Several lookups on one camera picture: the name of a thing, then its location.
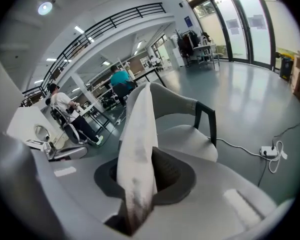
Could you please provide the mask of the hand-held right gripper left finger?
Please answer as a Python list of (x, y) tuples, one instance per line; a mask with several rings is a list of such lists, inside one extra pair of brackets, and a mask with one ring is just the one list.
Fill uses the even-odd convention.
[(118, 167), (118, 163), (115, 162), (113, 165), (110, 166), (110, 169), (109, 169), (109, 177), (114, 182), (117, 182), (117, 167)]

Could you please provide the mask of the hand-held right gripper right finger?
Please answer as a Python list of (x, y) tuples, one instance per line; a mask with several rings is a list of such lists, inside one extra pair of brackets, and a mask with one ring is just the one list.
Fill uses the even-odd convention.
[(175, 184), (181, 176), (180, 170), (164, 155), (158, 148), (152, 149), (151, 162), (158, 192)]

